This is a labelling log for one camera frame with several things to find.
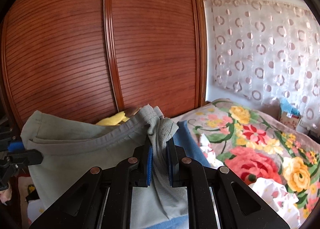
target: large red rose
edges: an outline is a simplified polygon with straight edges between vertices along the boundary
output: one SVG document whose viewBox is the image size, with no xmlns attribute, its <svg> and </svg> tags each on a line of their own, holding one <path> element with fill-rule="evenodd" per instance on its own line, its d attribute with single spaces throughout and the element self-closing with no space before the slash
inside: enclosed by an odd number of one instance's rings
<svg viewBox="0 0 320 229">
<path fill-rule="evenodd" d="M 278 168 L 273 160 L 252 148 L 237 146 L 230 150 L 235 155 L 225 164 L 240 177 L 247 185 L 255 182 L 259 177 L 272 178 L 281 184 Z"/>
</svg>

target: sheer curtain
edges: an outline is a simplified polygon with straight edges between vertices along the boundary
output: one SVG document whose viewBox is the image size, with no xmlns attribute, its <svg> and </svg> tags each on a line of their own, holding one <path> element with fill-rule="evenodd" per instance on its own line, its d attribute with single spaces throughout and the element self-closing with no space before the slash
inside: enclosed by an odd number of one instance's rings
<svg viewBox="0 0 320 229">
<path fill-rule="evenodd" d="M 319 129 L 320 26 L 311 11 L 267 0 L 205 6 L 214 22 L 207 28 L 215 34 L 216 83 L 259 104 L 286 97 Z"/>
</svg>

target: cardboard box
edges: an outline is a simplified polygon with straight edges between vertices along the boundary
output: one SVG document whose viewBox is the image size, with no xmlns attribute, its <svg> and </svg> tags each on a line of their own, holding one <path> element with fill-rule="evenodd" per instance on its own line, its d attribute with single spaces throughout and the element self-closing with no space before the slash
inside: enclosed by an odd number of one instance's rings
<svg viewBox="0 0 320 229">
<path fill-rule="evenodd" d="M 278 120 L 285 126 L 295 130 L 301 121 L 301 116 L 289 114 L 280 110 Z"/>
</svg>

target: yellow cloth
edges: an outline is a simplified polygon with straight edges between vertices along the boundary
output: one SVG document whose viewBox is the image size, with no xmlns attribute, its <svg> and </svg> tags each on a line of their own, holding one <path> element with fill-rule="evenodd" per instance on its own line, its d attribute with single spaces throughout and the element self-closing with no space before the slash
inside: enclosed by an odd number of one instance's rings
<svg viewBox="0 0 320 229">
<path fill-rule="evenodd" d="M 125 112 L 119 112 L 115 114 L 114 116 L 102 119 L 101 121 L 97 122 L 96 125 L 101 126 L 112 126 L 112 125 L 118 125 L 121 121 L 126 122 L 129 118 L 125 116 Z"/>
</svg>

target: silver rivet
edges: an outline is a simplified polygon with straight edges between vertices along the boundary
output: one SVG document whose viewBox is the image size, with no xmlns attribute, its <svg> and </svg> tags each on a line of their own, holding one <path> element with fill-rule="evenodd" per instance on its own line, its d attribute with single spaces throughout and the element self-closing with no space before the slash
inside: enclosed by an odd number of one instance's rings
<svg viewBox="0 0 320 229">
<path fill-rule="evenodd" d="M 229 171 L 230 171 L 230 169 L 228 167 L 226 167 L 226 166 L 220 167 L 220 172 L 221 173 L 228 174 Z"/>
<path fill-rule="evenodd" d="M 191 159 L 188 157 L 184 157 L 184 158 L 182 158 L 182 162 L 185 164 L 189 164 L 189 163 L 191 163 Z"/>
<path fill-rule="evenodd" d="M 99 167 L 93 167 L 90 169 L 91 174 L 98 174 L 100 172 Z"/>
<path fill-rule="evenodd" d="M 131 157 L 131 158 L 128 159 L 128 162 L 131 163 L 131 164 L 134 164 L 134 163 L 138 162 L 138 159 L 136 157 Z"/>
</svg>

